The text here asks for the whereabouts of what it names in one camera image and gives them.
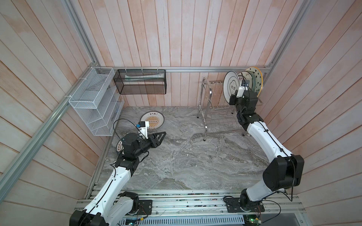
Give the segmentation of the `small sunburst plate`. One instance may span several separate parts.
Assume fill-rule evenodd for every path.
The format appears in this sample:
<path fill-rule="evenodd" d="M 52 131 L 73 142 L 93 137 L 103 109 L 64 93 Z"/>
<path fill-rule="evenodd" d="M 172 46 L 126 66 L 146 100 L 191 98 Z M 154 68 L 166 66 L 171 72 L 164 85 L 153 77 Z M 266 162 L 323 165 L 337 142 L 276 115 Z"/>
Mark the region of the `small sunburst plate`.
<path fill-rule="evenodd" d="M 164 122 L 165 117 L 162 113 L 158 111 L 150 111 L 142 115 L 140 121 L 148 121 L 149 122 L 149 130 L 156 130 L 160 128 Z"/>

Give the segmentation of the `mint green flower plate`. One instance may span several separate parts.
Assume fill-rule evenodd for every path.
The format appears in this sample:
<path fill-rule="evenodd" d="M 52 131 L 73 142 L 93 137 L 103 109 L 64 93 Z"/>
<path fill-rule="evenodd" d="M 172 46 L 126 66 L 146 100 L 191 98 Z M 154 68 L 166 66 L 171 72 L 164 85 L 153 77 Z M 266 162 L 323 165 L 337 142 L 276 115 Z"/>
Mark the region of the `mint green flower plate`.
<path fill-rule="evenodd" d="M 257 77 L 255 76 L 255 74 L 254 74 L 253 71 L 249 71 L 248 73 L 251 75 L 251 78 L 252 78 L 252 88 L 251 88 L 251 90 L 252 90 L 253 92 L 256 92 L 256 88 L 257 88 L 257 81 L 256 81 L 256 79 L 257 79 Z"/>

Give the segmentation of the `white plate green clover outline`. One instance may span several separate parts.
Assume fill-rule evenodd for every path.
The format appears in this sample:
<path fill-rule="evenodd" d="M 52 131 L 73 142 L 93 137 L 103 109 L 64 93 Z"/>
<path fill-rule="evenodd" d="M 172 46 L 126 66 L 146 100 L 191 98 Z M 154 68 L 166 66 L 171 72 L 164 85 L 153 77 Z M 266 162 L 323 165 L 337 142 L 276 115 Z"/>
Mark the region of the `white plate green clover outline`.
<path fill-rule="evenodd" d="M 234 71 L 229 71 L 223 81 L 223 94 L 227 103 L 229 103 L 232 95 L 238 93 L 239 86 L 239 77 Z"/>

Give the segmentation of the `white star patterned plate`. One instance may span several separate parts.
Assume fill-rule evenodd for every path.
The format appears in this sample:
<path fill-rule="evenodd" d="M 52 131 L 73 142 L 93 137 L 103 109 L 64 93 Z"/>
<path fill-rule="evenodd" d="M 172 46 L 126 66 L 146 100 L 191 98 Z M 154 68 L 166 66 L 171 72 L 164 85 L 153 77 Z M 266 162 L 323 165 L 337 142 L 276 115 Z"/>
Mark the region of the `white star patterned plate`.
<path fill-rule="evenodd" d="M 246 71 L 253 71 L 255 76 L 257 77 L 256 81 L 257 81 L 257 88 L 256 88 L 256 93 L 257 96 L 259 97 L 262 88 L 263 88 L 263 73 L 261 72 L 261 70 L 257 67 L 250 67 L 248 68 Z"/>

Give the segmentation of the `cream plate with red berries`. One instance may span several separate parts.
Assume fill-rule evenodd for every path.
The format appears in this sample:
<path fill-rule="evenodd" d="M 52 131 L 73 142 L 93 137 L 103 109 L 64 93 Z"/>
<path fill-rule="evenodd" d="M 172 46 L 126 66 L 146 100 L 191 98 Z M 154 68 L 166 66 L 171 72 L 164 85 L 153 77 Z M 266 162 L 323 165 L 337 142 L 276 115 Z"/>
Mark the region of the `cream plate with red berries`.
<path fill-rule="evenodd" d="M 239 81 L 241 79 L 243 80 L 250 80 L 250 83 L 249 83 L 249 87 L 250 87 L 250 90 L 252 88 L 252 78 L 251 78 L 251 75 L 248 73 L 248 71 L 243 71 L 243 72 L 240 72 L 238 74 L 238 77 L 239 77 Z"/>

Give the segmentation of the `green rim lettered plate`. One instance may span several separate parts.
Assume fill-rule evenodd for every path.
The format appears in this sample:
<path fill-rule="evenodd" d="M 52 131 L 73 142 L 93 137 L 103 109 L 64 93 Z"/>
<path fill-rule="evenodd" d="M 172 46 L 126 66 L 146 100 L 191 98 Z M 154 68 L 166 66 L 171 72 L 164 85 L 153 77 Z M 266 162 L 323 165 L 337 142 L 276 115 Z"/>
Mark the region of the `green rim lettered plate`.
<path fill-rule="evenodd" d="M 118 153 L 122 153 L 122 151 L 123 151 L 123 143 L 122 143 L 121 140 L 118 141 L 118 143 L 117 143 L 117 145 L 116 145 L 116 151 L 117 151 Z"/>

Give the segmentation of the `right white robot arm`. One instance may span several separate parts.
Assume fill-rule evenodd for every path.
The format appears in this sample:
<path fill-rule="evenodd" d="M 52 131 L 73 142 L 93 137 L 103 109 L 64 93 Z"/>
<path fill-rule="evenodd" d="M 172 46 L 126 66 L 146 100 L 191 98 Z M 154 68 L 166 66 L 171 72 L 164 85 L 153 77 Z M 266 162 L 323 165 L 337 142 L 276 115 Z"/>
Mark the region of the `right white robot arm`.
<path fill-rule="evenodd" d="M 270 162 L 262 179 L 241 192 L 239 207 L 244 212 L 257 210 L 262 200 L 274 193 L 300 185 L 304 168 L 303 157 L 284 147 L 255 112 L 257 103 L 257 93 L 250 90 L 236 91 L 229 100 L 229 105 L 236 107 L 238 123 L 256 140 Z"/>

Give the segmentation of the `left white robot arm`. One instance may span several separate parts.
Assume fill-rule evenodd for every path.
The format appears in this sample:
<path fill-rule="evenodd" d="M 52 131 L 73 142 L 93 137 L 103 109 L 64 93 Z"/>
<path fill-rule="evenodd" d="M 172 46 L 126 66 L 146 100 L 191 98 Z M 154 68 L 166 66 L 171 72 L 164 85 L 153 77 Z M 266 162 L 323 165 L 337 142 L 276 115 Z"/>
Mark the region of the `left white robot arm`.
<path fill-rule="evenodd" d="M 117 226 L 127 214 L 138 214 L 139 195 L 123 192 L 122 188 L 130 180 L 139 163 L 139 156 L 149 153 L 162 144 L 166 132 L 148 136 L 128 133 L 120 139 L 121 150 L 113 172 L 96 197 L 82 210 L 74 211 L 69 220 L 70 226 Z"/>

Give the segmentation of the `stainless steel dish rack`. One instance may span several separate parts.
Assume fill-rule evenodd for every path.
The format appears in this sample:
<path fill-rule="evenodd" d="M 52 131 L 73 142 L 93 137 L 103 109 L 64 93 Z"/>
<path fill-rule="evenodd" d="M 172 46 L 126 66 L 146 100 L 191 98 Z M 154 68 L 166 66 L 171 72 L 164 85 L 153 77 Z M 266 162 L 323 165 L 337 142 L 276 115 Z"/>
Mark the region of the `stainless steel dish rack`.
<path fill-rule="evenodd" d="M 237 112 L 234 105 L 229 105 L 223 94 L 223 82 L 210 82 L 203 78 L 198 101 L 197 117 L 204 126 L 203 140 L 209 135 L 251 131 L 251 124 L 263 123 L 264 120 L 254 112 Z"/>

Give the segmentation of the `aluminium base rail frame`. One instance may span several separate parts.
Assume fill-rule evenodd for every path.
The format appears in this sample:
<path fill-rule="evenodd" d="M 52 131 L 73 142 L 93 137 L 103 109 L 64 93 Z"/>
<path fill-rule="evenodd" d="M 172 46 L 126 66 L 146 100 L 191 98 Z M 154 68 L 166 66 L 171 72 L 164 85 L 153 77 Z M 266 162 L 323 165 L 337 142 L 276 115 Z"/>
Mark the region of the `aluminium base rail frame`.
<path fill-rule="evenodd" d="M 123 192 L 139 195 L 140 213 L 125 215 L 118 226 L 146 224 L 259 226 L 282 213 L 304 212 L 297 197 L 289 198 L 281 191 L 263 199 L 257 210 L 249 212 L 240 209 L 240 194 L 228 191 L 125 191 L 122 188 L 121 193 Z M 78 207 L 76 211 L 82 211 L 93 199 L 87 200 L 85 206 Z"/>

